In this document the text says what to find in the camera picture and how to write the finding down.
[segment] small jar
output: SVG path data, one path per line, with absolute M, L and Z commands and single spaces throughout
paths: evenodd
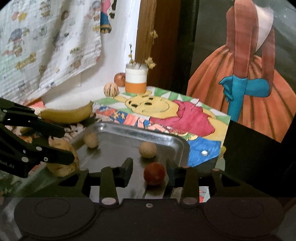
M 148 68 L 145 64 L 126 65 L 126 92 L 132 94 L 143 94 L 147 87 Z

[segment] wooden door frame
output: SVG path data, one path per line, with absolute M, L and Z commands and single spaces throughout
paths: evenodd
M 154 30 L 156 5 L 157 0 L 141 0 L 135 50 L 135 61 L 138 63 L 143 63 L 152 49 L 153 37 L 150 32 Z
M 181 0 L 141 0 L 135 61 L 153 58 L 147 85 L 170 90 L 174 81 Z M 158 37 L 154 39 L 154 30 Z

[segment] potato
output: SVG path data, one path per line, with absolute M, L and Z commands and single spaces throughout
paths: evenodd
M 74 147 L 67 141 L 59 138 L 49 138 L 49 145 L 61 150 L 71 151 L 75 160 L 70 165 L 62 165 L 57 163 L 47 163 L 48 170 L 56 177 L 65 177 L 79 168 L 79 160 Z
M 88 148 L 96 148 L 99 145 L 99 140 L 97 135 L 94 132 L 92 132 L 85 135 L 84 143 Z

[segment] circular pad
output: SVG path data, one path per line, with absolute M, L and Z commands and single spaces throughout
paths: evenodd
M 59 238 L 81 230 L 95 215 L 87 197 L 24 198 L 15 208 L 15 222 L 25 233 Z
M 281 204 L 272 197 L 212 197 L 204 211 L 216 229 L 246 239 L 269 235 L 284 218 Z

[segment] winnie the pooh drawing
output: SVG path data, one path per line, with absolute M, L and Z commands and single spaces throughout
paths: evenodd
M 123 96 L 114 99 L 125 103 L 136 114 L 150 116 L 151 124 L 159 124 L 172 134 L 183 136 L 191 133 L 195 137 L 190 137 L 190 140 L 203 137 L 223 144 L 228 125 L 218 120 L 210 110 L 188 101 L 171 101 L 151 94 L 151 91 L 146 91 L 129 99 Z

